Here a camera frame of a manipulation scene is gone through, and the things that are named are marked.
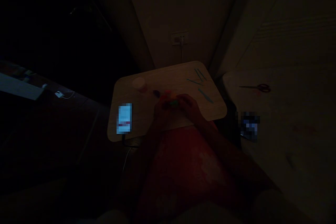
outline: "person's arm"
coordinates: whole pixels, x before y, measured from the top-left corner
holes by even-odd
[[[266,189],[279,189],[265,174],[265,172],[247,155],[225,139],[202,116],[197,102],[187,94],[177,96],[180,108],[187,118],[194,123],[209,146],[216,153],[222,164],[239,180],[252,198]]]
[[[128,218],[132,218],[135,212],[148,167],[159,145],[160,132],[170,114],[170,106],[166,104],[167,101],[162,100],[155,105],[154,120],[145,139],[121,176],[113,208],[121,210]]]

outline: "plug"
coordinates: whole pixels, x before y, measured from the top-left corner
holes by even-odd
[[[57,91],[55,93],[55,95],[58,97],[58,98],[63,98],[64,94],[61,92],[61,91]]]

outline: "hand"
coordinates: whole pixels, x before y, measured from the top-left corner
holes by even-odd
[[[167,122],[171,107],[169,104],[169,100],[160,100],[155,106],[154,106],[154,123],[164,124]]]
[[[193,123],[198,124],[205,121],[200,112],[197,101],[188,94],[179,94],[177,96],[180,109],[183,110],[187,118]]]

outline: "charging cable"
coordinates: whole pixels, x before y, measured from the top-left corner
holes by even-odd
[[[180,46],[181,46],[181,63],[183,61],[183,44],[184,44],[184,36],[180,37]]]

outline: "jar lid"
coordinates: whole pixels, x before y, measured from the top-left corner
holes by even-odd
[[[135,89],[142,89],[146,85],[144,78],[139,77],[133,80],[132,85]]]

